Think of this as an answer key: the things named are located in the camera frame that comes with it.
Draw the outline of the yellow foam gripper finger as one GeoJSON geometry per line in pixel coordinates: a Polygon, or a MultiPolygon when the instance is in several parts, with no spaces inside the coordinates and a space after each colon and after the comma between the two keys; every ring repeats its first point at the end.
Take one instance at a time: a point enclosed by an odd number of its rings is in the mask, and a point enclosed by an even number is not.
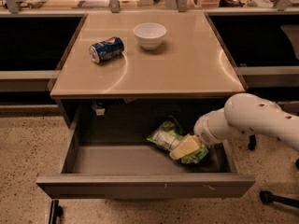
{"type": "Polygon", "coordinates": [[[192,154],[201,147],[201,142],[194,135],[186,135],[179,144],[169,153],[173,160],[179,160],[186,155],[192,154]]]}

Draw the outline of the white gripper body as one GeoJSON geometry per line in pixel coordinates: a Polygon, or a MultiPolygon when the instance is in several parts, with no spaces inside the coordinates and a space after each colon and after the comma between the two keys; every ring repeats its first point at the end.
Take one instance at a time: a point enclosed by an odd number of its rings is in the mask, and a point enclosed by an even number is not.
{"type": "Polygon", "coordinates": [[[209,146],[238,136],[238,129],[229,124],[223,108],[201,116],[195,122],[193,132],[202,143],[209,146]]]}

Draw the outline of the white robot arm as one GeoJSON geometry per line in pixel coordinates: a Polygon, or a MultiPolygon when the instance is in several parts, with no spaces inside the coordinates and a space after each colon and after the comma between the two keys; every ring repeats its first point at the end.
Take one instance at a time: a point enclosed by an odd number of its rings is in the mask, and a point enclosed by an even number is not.
{"type": "Polygon", "coordinates": [[[201,145],[213,146],[235,136],[263,134],[299,151],[299,117],[283,111],[274,102],[249,93],[231,96],[224,107],[201,116],[191,140],[183,139],[171,152],[178,160],[201,145]]]}

